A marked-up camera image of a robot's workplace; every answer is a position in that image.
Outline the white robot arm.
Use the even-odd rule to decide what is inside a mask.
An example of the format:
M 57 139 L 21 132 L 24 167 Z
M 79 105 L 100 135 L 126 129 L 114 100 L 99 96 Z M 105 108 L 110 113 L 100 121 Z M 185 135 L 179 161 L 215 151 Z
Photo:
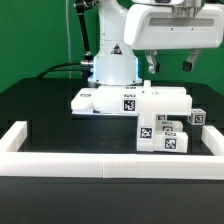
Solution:
M 125 8 L 117 0 L 76 0 L 83 35 L 86 62 L 92 72 L 88 81 L 103 85 L 139 84 L 136 50 L 144 50 L 148 70 L 155 74 L 160 64 L 157 52 L 188 49 L 183 62 L 186 72 L 193 70 L 204 48 L 217 48 L 224 39 L 224 5 L 203 0 L 132 0 Z M 98 9 L 99 52 L 90 51 L 84 13 Z

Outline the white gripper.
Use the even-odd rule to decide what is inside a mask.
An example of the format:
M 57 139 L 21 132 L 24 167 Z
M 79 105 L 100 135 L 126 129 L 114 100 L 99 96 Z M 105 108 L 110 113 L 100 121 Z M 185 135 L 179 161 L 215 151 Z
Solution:
M 124 41 L 134 50 L 147 50 L 148 71 L 156 74 L 157 51 L 192 49 L 183 62 L 191 72 L 203 48 L 216 48 L 224 37 L 224 6 L 206 4 L 195 17 L 174 17 L 171 7 L 133 5 L 127 14 Z

